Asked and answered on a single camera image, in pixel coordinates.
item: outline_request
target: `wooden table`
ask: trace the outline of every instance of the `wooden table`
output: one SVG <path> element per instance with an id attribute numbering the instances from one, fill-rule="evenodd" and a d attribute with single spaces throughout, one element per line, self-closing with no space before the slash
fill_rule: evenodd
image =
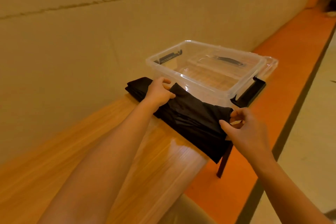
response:
<path id="1" fill-rule="evenodd" d="M 1 223 L 36 223 L 71 171 L 133 110 L 129 95 L 0 168 Z M 152 117 L 107 223 L 157 223 L 208 157 Z"/>

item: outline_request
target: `plastic container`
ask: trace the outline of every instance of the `plastic container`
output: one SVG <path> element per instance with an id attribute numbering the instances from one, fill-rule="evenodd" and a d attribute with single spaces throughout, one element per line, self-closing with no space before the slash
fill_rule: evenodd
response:
<path id="1" fill-rule="evenodd" d="M 191 40 L 146 59 L 154 77 L 177 82 L 203 102 L 223 107 L 248 106 L 265 87 L 278 61 Z"/>

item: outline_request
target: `black fabric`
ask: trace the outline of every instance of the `black fabric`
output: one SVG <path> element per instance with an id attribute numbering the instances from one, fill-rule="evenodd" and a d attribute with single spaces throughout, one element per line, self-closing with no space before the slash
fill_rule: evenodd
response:
<path id="1" fill-rule="evenodd" d="M 140 102 L 145 98 L 151 82 L 151 79 L 143 77 L 129 82 L 125 89 Z M 154 115 L 218 163 L 230 145 L 229 141 L 225 141 L 226 133 L 218 121 L 229 122 L 233 109 L 204 103 L 177 83 L 170 92 L 176 98 L 170 99 Z"/>

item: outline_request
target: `tiled floor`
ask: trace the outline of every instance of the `tiled floor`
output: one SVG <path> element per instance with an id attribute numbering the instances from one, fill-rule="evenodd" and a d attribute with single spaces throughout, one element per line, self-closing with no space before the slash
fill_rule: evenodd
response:
<path id="1" fill-rule="evenodd" d="M 336 34 L 300 110 L 279 164 L 336 223 Z M 280 223 L 264 193 L 251 224 Z"/>

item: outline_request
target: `table leg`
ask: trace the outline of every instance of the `table leg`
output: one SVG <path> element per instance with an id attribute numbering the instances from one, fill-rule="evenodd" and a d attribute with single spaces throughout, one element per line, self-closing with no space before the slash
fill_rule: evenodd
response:
<path id="1" fill-rule="evenodd" d="M 217 177 L 218 178 L 222 178 L 222 175 L 223 175 L 223 172 L 224 172 L 224 168 L 225 168 L 226 163 L 227 163 L 227 161 L 229 159 L 232 147 L 233 147 L 233 143 L 230 142 L 230 146 L 228 147 L 228 149 L 224 153 L 224 155 L 222 157 L 222 160 L 220 162 L 220 165 L 219 165 L 219 168 L 218 168 L 218 171 L 217 171 Z"/>

